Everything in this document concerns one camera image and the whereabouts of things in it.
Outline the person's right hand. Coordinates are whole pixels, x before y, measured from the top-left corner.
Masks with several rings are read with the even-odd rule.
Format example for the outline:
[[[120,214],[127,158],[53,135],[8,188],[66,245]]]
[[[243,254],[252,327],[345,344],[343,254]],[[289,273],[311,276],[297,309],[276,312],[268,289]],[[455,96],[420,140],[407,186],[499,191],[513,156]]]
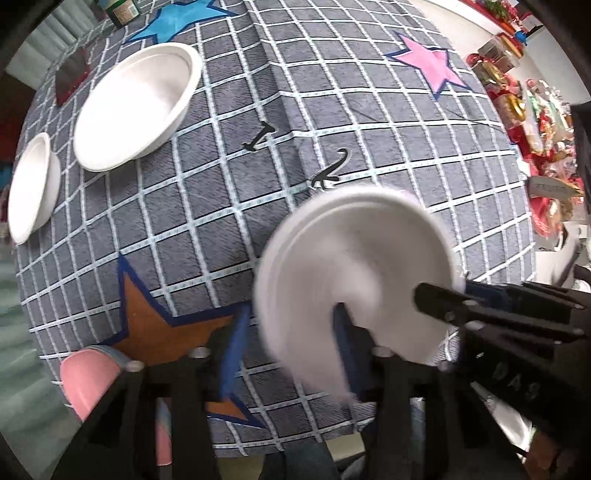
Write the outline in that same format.
[[[576,479],[575,454],[537,430],[526,455],[525,470],[532,480]]]

